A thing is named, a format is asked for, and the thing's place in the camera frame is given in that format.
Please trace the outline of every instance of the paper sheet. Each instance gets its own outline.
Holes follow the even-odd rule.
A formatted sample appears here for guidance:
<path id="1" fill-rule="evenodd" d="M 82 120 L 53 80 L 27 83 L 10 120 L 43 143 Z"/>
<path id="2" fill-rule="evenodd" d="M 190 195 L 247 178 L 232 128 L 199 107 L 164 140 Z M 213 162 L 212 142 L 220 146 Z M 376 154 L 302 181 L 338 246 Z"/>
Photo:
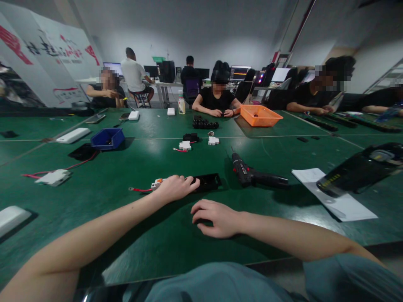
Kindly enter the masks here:
<path id="1" fill-rule="evenodd" d="M 360 204 L 350 194 L 333 198 L 323 193 L 316 186 L 316 182 L 325 176 L 318 168 L 308 170 L 292 170 L 292 174 L 309 190 L 320 202 L 341 221 L 356 221 L 378 218 L 374 213 Z"/>

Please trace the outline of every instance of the black drill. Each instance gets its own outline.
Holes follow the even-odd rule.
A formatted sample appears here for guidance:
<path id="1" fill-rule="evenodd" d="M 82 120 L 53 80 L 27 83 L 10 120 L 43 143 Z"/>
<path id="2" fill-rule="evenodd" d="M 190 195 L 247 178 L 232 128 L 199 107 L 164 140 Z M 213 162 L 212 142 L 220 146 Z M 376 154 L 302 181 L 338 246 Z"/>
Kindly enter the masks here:
<path id="1" fill-rule="evenodd" d="M 238 176 L 238 180 L 242 187 L 248 187 L 259 183 L 261 185 L 267 185 L 277 188 L 289 188 L 288 179 L 268 173 L 257 172 L 255 169 L 248 167 L 247 164 L 241 159 L 238 153 L 235 153 L 232 149 L 232 164 L 234 165 L 234 172 Z"/>

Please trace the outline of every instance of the smartphone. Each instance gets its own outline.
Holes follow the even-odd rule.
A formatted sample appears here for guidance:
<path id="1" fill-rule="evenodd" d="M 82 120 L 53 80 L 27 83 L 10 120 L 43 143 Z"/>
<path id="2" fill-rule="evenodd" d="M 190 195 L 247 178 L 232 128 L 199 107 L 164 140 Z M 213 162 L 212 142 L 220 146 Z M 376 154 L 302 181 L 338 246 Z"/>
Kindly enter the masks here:
<path id="1" fill-rule="evenodd" d="M 106 115 L 94 115 L 88 121 L 86 121 L 87 124 L 97 124 L 99 123 L 102 119 L 104 119 Z"/>
<path id="2" fill-rule="evenodd" d="M 123 113 L 119 120 L 128 120 L 130 113 Z"/>

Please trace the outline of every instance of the red wire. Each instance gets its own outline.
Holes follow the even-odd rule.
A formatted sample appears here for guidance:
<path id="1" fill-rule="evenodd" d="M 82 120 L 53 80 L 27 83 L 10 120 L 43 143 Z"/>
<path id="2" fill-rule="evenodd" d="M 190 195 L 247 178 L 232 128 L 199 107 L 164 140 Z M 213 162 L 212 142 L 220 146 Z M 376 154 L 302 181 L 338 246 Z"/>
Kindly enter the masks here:
<path id="1" fill-rule="evenodd" d="M 74 168 L 74 167 L 76 167 L 76 166 L 85 164 L 86 162 L 92 160 L 98 153 L 99 153 L 99 151 L 95 151 L 94 154 L 93 154 L 89 159 L 87 159 L 87 160 L 85 160 L 85 161 L 82 161 L 81 163 L 75 164 L 75 165 L 73 165 L 73 166 L 70 166 L 70 167 L 68 167 L 68 168 L 65 168 L 64 170 L 70 170 L 70 169 L 72 169 L 72 168 Z M 34 173 L 34 174 L 21 174 L 21 176 L 26 176 L 26 177 L 31 177 L 31 178 L 40 178 L 39 176 L 36 176 L 36 175 L 37 175 L 37 174 L 52 173 L 52 172 L 54 172 L 54 171 L 36 172 L 36 173 Z"/>

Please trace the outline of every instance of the computer screen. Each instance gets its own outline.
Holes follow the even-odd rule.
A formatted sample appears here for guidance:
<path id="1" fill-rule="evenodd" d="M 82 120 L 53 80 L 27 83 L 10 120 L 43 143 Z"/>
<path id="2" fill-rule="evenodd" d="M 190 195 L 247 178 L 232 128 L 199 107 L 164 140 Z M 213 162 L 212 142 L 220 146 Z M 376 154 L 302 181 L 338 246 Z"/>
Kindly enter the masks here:
<path id="1" fill-rule="evenodd" d="M 144 65 L 144 70 L 146 73 L 150 73 L 151 78 L 158 77 L 158 67 L 157 66 L 146 66 Z"/>
<path id="2" fill-rule="evenodd" d="M 208 68 L 195 68 L 195 69 L 199 72 L 199 74 L 203 80 L 205 78 L 210 78 L 210 69 L 208 69 Z"/>
<path id="3" fill-rule="evenodd" d="M 284 82 L 290 69 L 291 68 L 276 68 L 276 71 L 272 77 L 272 82 Z"/>
<path id="4" fill-rule="evenodd" d="M 251 68 L 252 68 L 252 66 L 232 65 L 231 66 L 230 81 L 243 81 L 243 80 L 245 80 L 246 73 Z"/>
<path id="5" fill-rule="evenodd" d="M 120 63 L 104 62 L 104 66 L 109 67 L 110 70 L 113 70 L 118 75 L 123 76 L 122 67 L 121 67 Z"/>

